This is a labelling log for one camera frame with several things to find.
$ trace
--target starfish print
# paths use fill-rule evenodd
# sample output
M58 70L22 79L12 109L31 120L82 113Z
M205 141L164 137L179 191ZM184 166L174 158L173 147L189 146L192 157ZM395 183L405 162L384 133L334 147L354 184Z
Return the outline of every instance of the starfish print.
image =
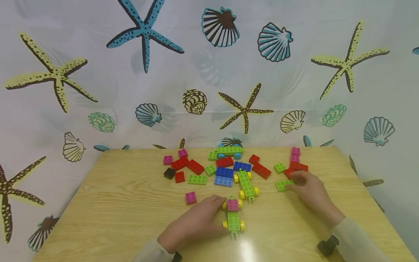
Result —
M44 205L45 202L40 200L38 197L19 190L14 189L13 186L17 185L19 182L21 182L24 178L26 178L35 168L44 161L46 156L39 159L38 161L30 164L27 168L20 171L17 175L15 175L12 179L9 181L6 180L6 176L4 174L3 168L0 165L0 195L3 197L2 204L1 204L1 214L3 218L4 223L4 232L5 232L5 240L6 243L9 243L10 238L12 237L12 229L13 229L13 223L12 223L12 210L10 208L9 204L9 195L18 196L21 198L24 198L26 200L35 202L39 205Z
M131 39L142 37L142 62L146 73L148 72L148 65L150 63L150 39L179 54L184 53L180 46L151 29L157 19L161 7L164 4L164 0L154 0L144 22L141 20L137 10L132 5L130 0L118 0L118 2L135 23L135 27L119 33L116 37L109 41L108 44L106 44L107 48L119 47Z
M354 35L352 36L351 44L349 45L348 54L346 55L345 61L342 61L339 57L329 56L329 55L318 55L311 58L311 61L318 65L325 65L333 68L339 69L338 72L333 76L330 80L329 84L327 85L326 89L324 89L323 94L320 96L320 100L327 96L327 93L336 83L336 81L345 74L346 76L346 83L348 85L349 92L354 92L354 74L352 72L352 67L365 61L367 59L388 54L390 51L388 49L374 49L372 51L363 53L362 55L354 58L354 53L357 49L358 42L360 40L361 31L364 27L364 21L360 21L354 31Z
M39 61L48 69L48 72L43 73L30 73L25 75L18 75L9 79L5 83L5 87L8 90L24 88L32 84L43 83L48 81L54 81L54 90L55 95L58 98L58 102L61 105L64 112L68 112L67 98L64 93L64 83L67 83L69 86L77 90L80 94L84 95L86 98L97 102L89 93L84 91L78 84L74 81L68 79L68 75L75 72L85 64L87 60L84 58L76 58L71 60L61 67L55 67L52 64L52 61L47 57L47 55L37 46L35 41L30 38L26 33L19 33L23 42L32 51L32 53L39 59Z
M249 101L247 101L246 107L244 107L244 108L236 100L234 100L230 96L228 96L224 93L218 93L224 100L226 100L228 103L230 103L233 107L240 110L239 113L235 114L229 120L227 120L224 123L224 125L222 125L222 127L220 127L220 130L226 128L229 124L233 123L234 120L238 119L239 116L243 115L244 133L247 135L247 132L249 131L249 118L247 116L248 114L250 114L250 113L266 114L266 113L273 113L274 112L273 110L250 109L250 107L252 106L253 102L255 101L261 87L262 87L262 85L260 83L255 87L255 89L253 90L252 95L249 98Z

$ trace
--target beige sleeve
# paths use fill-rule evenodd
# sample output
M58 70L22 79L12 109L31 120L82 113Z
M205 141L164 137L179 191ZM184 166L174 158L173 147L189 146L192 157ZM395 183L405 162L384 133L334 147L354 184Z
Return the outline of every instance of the beige sleeve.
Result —
M148 241L132 262L171 262L175 254L169 254L157 242L157 237Z
M339 240L337 250L346 262L391 262L352 219L345 218L331 233Z

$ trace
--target block vehicle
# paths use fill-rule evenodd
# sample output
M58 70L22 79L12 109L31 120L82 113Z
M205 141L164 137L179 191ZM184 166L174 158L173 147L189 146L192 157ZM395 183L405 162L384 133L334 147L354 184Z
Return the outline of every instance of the block vehicle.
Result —
M223 146L218 145L217 147L217 157L218 159L225 158L226 156L233 156L234 159L241 159L241 153L244 152L244 149L239 144L234 144L233 146Z
M231 232L232 237L237 237L239 231L245 231L244 221L239 220L238 211L243 207L243 202L230 196L222 205L223 210L227 210L227 221L223 221L222 225Z
M240 183L241 190L238 193L240 199L248 199L249 201L255 200L255 197L259 196L259 189L253 187L250 179L252 178L252 173L242 170L237 172L233 177L234 183Z

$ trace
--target seashell print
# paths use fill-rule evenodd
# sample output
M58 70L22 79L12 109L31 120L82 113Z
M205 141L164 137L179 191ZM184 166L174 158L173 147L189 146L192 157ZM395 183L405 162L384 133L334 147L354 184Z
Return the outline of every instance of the seashell print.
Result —
M62 147L62 154L67 161L77 162L80 161L84 150L86 148L78 138L75 138L71 132L64 134L64 146Z
M272 62L283 61L291 56L290 42L292 33L285 27L279 29L273 23L268 23L259 33L258 49L261 56Z
M149 127L152 127L156 122L160 123L161 114L158 112L155 104L141 104L135 111L138 121Z
M39 249L44 244L51 231L54 229L58 220L59 217L54 218L53 215L50 215L49 217L44 218L44 220L38 224L38 229L28 239L28 245L32 251L39 251Z
M183 104L188 113L202 114L207 106L207 97L203 92L191 89L184 93Z
M375 143L375 146L384 146L388 137L395 131L393 124L384 117L371 118L364 129L364 141Z
M89 123L98 131L112 133L115 129L114 119L105 113L92 113L88 117Z
M290 113L284 115L281 120L281 130L287 134L291 131L298 130L304 123L303 118L305 112L301 110L291 111Z
M240 37L231 9L221 7L219 11L206 8L202 14L202 32L215 47L229 47Z
M331 107L323 116L322 124L325 127L332 127L343 118L345 113L346 106L344 106L343 104L335 105L334 107Z

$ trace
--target blue seashell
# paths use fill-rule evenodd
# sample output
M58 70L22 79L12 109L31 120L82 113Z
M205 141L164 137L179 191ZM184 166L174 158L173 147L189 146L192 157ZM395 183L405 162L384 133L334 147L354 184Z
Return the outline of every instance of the blue seashell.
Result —
M152 127L156 122L160 123L161 114L155 104L141 104L135 111L138 121Z
M371 118L364 129L364 141L384 146L388 137L395 131L393 124L384 117Z
M240 37L231 9L221 7L219 11L206 8L202 14L202 32L215 47L229 47Z
M287 31L285 27L279 29L273 23L268 23L259 33L258 49L266 60L272 62L283 61L291 55L290 42L292 33Z

